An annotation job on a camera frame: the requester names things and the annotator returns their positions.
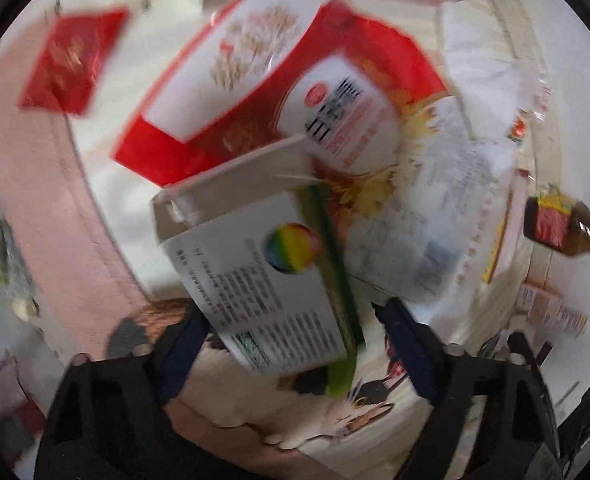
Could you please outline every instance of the plastic bag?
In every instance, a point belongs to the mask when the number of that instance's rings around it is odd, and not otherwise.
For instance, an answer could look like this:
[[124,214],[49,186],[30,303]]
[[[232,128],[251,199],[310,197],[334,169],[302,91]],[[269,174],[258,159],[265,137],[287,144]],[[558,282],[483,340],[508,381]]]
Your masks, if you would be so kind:
[[19,106],[83,114],[129,14],[123,9],[58,18]]
[[11,298],[32,298],[37,293],[12,228],[4,218],[0,219],[0,282]]

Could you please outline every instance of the bottle label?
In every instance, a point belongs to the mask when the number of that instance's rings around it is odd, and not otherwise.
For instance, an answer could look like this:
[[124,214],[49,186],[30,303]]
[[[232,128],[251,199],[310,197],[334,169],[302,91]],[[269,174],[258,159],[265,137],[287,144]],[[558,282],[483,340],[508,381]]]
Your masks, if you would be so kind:
[[572,199],[562,194],[549,194],[537,200],[535,236],[549,247],[561,250],[570,226]]

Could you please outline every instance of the screw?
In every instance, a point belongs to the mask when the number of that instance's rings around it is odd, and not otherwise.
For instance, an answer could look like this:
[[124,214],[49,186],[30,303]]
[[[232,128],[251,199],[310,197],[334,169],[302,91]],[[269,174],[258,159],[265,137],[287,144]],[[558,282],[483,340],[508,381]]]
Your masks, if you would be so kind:
[[91,357],[88,354],[77,354],[73,357],[71,364],[73,366],[81,366],[91,360]]
[[457,343],[449,343],[446,345],[446,353],[454,357],[462,357],[466,353],[466,349]]
[[153,346],[149,343],[144,343],[143,345],[137,345],[133,348],[132,354],[135,357],[143,357],[145,355],[149,355],[153,351]]
[[517,366],[523,366],[524,364],[526,364],[526,358],[521,354],[515,354],[515,353],[509,354],[508,357],[506,358],[506,360],[509,363],[512,363]]

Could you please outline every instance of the barcode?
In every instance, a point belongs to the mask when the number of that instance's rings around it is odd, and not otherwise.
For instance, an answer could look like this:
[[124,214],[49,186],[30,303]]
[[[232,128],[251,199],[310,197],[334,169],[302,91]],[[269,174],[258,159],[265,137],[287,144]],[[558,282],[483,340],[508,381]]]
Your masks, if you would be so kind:
[[521,306],[523,308],[530,308],[533,305],[535,299],[535,291],[525,285],[522,285],[520,292]]
[[424,259],[415,273],[414,282],[436,294],[452,261],[453,253],[435,242],[428,242]]

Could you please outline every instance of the rainbow logo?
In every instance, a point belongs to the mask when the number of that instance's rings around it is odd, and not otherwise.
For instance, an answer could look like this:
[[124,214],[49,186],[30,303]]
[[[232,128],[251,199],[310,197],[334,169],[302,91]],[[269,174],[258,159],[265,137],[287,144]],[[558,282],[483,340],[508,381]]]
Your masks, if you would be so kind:
[[319,239],[308,227],[283,224],[268,236],[264,257],[279,272],[299,274],[315,263],[319,249]]

